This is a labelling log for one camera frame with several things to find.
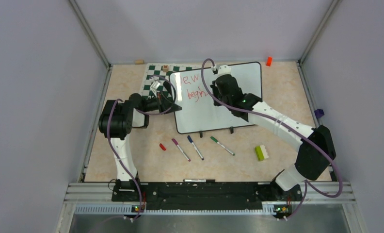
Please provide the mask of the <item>red marker cap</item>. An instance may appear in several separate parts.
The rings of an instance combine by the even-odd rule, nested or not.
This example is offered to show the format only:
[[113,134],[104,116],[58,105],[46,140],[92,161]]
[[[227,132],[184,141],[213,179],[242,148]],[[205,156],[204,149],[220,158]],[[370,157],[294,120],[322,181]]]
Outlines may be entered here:
[[160,147],[163,151],[166,151],[166,147],[165,147],[162,143],[159,144],[159,147]]

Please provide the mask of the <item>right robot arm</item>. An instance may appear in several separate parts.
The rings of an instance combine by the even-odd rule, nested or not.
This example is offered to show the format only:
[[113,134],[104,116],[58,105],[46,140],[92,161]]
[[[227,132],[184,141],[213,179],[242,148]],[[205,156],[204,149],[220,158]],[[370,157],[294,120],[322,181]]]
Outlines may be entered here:
[[281,171],[271,186],[271,195],[284,200],[291,188],[303,181],[315,181],[336,157],[330,131],[299,123],[270,107],[262,98],[244,94],[235,77],[219,75],[211,84],[214,105],[225,106],[235,117],[268,129],[297,151],[294,164]]

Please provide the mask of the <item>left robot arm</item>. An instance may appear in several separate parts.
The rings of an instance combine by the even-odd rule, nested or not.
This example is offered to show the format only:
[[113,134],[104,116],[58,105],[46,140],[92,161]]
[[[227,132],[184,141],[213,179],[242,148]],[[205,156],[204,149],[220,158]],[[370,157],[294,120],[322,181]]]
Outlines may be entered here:
[[137,200],[142,194],[138,171],[134,165],[130,149],[130,133],[133,128],[145,129],[149,117],[182,110],[165,95],[145,98],[138,93],[130,95],[122,102],[107,100],[98,121],[99,131],[108,139],[117,167],[117,190],[123,190],[129,200]]

